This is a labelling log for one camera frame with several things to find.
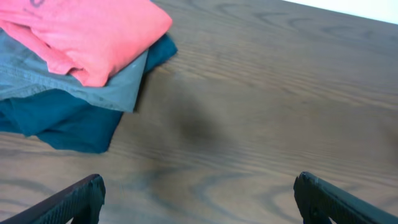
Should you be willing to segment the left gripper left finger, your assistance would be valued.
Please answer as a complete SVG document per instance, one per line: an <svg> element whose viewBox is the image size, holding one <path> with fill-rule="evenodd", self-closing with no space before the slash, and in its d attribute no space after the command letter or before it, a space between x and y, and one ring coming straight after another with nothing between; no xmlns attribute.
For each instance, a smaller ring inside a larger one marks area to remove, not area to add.
<svg viewBox="0 0 398 224"><path fill-rule="evenodd" d="M98 224L105 195L102 176L91 174L2 223Z"/></svg>

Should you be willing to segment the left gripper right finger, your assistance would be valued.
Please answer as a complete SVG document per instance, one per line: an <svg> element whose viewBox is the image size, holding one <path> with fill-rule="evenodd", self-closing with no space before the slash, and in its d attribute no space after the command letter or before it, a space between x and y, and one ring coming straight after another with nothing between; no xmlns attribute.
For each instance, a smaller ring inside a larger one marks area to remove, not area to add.
<svg viewBox="0 0 398 224"><path fill-rule="evenodd" d="M396 216L309 172L296 177L294 198L303 224L397 224Z"/></svg>

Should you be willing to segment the red printed t-shirt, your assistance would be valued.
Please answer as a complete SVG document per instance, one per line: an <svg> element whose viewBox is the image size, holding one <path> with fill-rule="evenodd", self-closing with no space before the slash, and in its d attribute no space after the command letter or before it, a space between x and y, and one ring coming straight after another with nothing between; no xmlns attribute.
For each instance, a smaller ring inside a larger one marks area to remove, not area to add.
<svg viewBox="0 0 398 224"><path fill-rule="evenodd" d="M1 0L1 28L49 72L102 87L172 26L150 0Z"/></svg>

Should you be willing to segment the navy folded garment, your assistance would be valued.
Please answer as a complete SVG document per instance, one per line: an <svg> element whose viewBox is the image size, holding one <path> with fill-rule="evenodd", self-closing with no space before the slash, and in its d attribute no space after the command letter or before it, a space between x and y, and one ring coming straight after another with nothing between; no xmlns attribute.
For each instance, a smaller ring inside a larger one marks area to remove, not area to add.
<svg viewBox="0 0 398 224"><path fill-rule="evenodd" d="M173 57L177 47L165 34L146 52L143 75ZM54 149L99 154L108 150L123 113L53 89L25 98L1 99L1 131L37 136Z"/></svg>

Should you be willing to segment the grey folded shorts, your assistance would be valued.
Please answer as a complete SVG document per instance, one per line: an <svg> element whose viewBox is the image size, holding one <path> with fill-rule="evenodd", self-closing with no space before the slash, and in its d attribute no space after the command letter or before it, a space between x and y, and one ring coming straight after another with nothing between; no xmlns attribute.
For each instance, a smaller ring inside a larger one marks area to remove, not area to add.
<svg viewBox="0 0 398 224"><path fill-rule="evenodd" d="M71 75L56 75L31 50L1 31L1 99L25 98L47 90L63 90L93 106L132 112L144 74L147 52L101 88L84 87Z"/></svg>

